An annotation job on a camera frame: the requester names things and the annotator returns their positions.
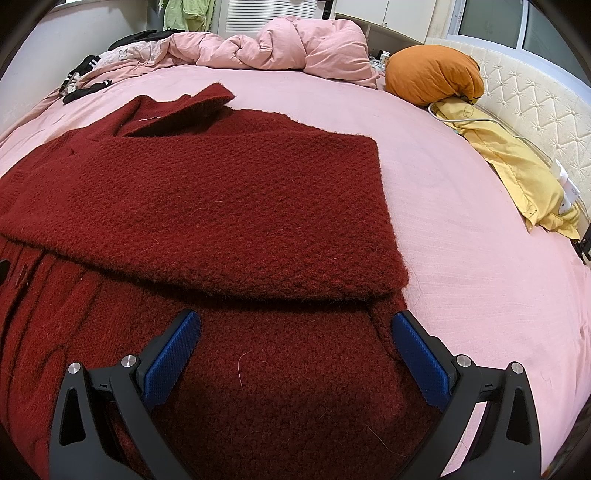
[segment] small bottle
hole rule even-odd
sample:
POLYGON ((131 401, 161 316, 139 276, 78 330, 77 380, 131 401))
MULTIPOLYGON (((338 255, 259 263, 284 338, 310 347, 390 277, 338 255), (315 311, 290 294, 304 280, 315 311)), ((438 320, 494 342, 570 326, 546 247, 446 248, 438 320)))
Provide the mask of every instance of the small bottle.
POLYGON ((379 58, 379 62, 385 66, 389 58, 390 58, 390 52, 384 51, 384 52, 382 52, 382 56, 379 58))

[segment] window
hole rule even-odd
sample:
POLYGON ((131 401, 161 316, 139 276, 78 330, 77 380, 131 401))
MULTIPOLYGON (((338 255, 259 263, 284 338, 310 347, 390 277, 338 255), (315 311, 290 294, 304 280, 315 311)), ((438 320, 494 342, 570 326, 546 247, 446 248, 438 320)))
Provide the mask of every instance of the window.
POLYGON ((521 0, 466 0, 459 33, 515 48, 522 10, 521 0))
POLYGON ((591 86, 570 47, 550 23, 550 20, 533 5, 529 7, 523 48, 555 63, 591 86))
MULTIPOLYGON (((528 0, 456 0, 449 33, 508 47, 513 49, 513 56, 535 63, 535 67, 546 71, 539 61, 523 58, 541 57, 591 86, 581 64, 560 33, 528 0)), ((495 49, 494 45, 485 47, 495 49)), ((502 48, 497 50, 511 55, 502 48)))

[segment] orange pillow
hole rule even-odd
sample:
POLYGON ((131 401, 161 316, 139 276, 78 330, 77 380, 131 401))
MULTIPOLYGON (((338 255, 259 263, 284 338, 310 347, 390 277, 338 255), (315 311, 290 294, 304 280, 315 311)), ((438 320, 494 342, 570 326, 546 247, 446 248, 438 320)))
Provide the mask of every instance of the orange pillow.
POLYGON ((472 57, 443 45, 417 45, 390 57, 386 91, 418 106, 452 95, 474 104, 484 93, 484 82, 472 57))

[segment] cream upholstered headboard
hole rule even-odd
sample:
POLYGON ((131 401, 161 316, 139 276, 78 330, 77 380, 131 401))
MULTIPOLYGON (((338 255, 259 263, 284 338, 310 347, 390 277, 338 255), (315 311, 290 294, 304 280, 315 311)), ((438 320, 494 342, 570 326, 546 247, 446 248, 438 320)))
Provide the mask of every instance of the cream upholstered headboard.
POLYGON ((476 105, 557 158, 591 213, 591 105, 545 73, 497 51, 440 38, 426 43, 455 48, 478 62, 485 94, 476 105))

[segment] green clothing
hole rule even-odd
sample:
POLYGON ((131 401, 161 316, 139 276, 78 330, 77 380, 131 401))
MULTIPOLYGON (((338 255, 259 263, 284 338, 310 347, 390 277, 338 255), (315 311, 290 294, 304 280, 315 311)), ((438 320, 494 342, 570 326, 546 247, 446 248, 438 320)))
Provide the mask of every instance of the green clothing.
POLYGON ((160 0, 164 29, 205 32, 212 23, 215 0, 160 0))

